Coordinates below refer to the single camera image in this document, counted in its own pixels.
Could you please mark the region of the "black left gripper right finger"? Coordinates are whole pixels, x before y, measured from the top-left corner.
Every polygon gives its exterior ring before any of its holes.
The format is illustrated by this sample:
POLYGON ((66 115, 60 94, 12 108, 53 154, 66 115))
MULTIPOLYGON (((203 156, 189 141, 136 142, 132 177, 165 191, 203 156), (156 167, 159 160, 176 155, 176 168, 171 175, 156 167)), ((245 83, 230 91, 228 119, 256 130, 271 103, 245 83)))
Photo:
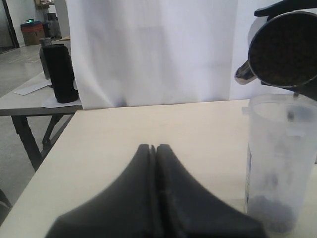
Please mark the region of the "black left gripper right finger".
POLYGON ((166 238, 265 238, 261 222, 204 188, 168 144, 156 152, 156 187, 166 238))

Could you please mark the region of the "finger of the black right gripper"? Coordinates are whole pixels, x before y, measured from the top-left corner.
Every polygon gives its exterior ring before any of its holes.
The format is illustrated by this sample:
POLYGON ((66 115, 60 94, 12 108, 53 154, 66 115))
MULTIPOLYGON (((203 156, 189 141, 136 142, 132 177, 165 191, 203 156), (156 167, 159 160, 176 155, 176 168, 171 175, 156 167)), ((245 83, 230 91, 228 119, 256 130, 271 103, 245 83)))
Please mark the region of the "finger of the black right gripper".
POLYGON ((316 0, 282 0, 272 5, 255 10, 254 16, 277 16, 296 10, 312 9, 317 7, 316 0))
POLYGON ((314 101, 317 100, 317 78, 313 78, 312 80, 301 84, 299 86, 290 86, 290 87, 283 87, 283 86, 274 86, 276 88, 286 89, 288 91, 292 91, 297 94, 301 94, 306 96, 314 101))

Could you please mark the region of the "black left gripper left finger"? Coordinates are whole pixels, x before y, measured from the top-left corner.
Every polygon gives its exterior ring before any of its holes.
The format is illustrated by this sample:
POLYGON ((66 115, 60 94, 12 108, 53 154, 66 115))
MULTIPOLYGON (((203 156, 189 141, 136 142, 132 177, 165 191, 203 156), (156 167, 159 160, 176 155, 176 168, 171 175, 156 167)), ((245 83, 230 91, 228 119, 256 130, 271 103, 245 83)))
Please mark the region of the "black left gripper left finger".
POLYGON ((100 194, 59 216, 48 238, 157 238, 155 148, 141 144, 122 174, 100 194))

